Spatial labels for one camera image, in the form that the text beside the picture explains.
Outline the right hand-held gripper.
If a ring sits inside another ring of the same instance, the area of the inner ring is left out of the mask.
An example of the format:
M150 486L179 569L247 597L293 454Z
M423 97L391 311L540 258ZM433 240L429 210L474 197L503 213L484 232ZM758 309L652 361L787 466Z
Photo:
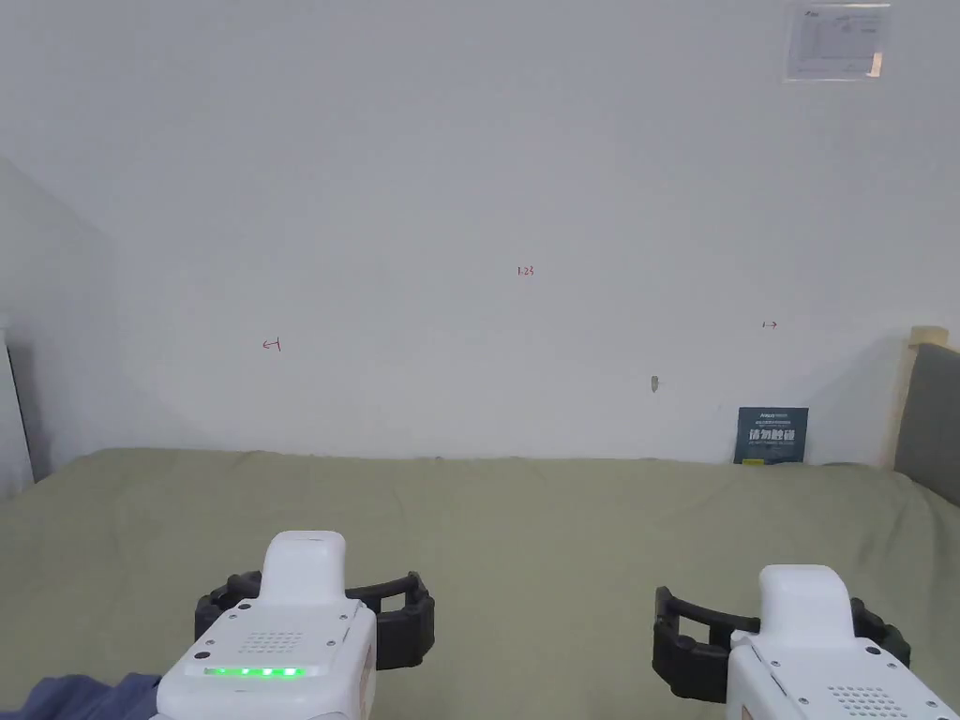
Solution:
M655 591L652 670L679 698L725 703L726 719L955 719L910 668L902 633L850 599L824 565L759 574L759 618ZM706 643L681 621L709 630Z

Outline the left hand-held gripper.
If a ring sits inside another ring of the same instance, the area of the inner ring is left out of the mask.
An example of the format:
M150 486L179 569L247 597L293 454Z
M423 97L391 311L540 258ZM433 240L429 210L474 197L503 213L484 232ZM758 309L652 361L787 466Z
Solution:
M262 572L203 595L196 641L157 687L157 717L368 718L375 617L376 669L416 668L435 643L435 600L415 571L345 592L345 551L337 532L281 532Z

